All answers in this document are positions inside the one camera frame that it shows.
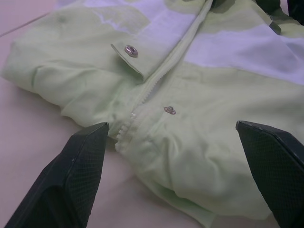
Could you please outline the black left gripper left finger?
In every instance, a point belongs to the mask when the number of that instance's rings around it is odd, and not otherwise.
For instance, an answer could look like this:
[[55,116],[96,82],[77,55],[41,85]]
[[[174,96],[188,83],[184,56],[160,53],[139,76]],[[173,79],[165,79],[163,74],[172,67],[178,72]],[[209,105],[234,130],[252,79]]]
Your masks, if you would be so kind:
[[4,228],[86,228],[100,184],[109,124],[73,134]]

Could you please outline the light green and white jacket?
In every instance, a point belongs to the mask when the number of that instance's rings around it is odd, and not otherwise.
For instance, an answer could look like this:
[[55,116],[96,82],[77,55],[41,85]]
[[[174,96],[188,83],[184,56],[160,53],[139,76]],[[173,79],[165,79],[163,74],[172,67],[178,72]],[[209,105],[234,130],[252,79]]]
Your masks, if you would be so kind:
[[78,0],[16,39],[2,77],[86,127],[155,195],[209,227],[266,219],[238,120],[304,140],[304,25],[256,0]]

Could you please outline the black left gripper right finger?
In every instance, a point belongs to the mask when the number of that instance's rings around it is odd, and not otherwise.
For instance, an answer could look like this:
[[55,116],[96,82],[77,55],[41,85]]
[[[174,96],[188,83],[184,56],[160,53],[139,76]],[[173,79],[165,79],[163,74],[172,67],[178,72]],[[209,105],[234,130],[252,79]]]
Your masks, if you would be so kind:
[[250,171],[280,228],[304,228],[304,145],[289,132],[237,121]]

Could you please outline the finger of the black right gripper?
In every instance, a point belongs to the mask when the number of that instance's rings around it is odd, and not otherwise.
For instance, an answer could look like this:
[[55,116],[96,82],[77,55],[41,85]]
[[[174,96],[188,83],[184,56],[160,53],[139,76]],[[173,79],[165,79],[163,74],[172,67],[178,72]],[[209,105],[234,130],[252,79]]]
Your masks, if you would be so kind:
[[281,0],[256,0],[256,3],[269,16],[271,21],[285,20]]
[[289,16],[304,25],[304,0],[287,0]]

